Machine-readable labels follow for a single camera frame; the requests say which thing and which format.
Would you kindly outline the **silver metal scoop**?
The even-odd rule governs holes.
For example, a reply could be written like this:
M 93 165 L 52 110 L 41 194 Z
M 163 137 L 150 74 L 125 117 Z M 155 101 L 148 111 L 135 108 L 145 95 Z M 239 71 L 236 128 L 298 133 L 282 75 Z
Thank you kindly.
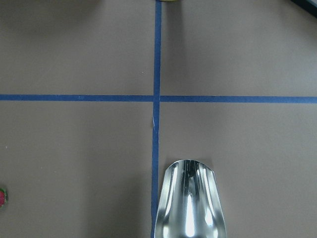
M 212 169 L 196 160 L 179 160 L 165 170 L 154 237 L 227 237 Z

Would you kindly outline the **red strawberry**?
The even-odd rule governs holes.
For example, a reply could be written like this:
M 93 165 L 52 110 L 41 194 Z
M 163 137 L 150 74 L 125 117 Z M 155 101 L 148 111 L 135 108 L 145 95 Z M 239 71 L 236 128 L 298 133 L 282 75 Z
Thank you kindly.
M 0 188 L 0 208 L 3 208 L 4 205 L 7 203 L 7 201 L 8 201 L 8 194 L 6 189 Z

